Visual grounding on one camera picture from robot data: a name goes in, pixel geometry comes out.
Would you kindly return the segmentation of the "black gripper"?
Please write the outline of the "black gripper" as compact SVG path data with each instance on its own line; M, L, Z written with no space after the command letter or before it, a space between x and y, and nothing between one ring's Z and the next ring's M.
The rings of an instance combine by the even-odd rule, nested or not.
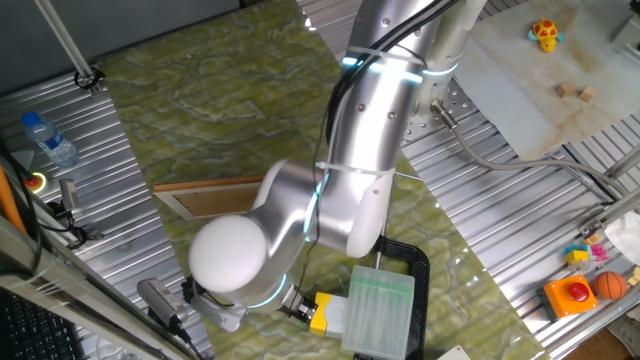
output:
M295 316L301 322L310 322L317 309L317 304L303 298L297 287L290 287L281 301L279 311L287 316Z

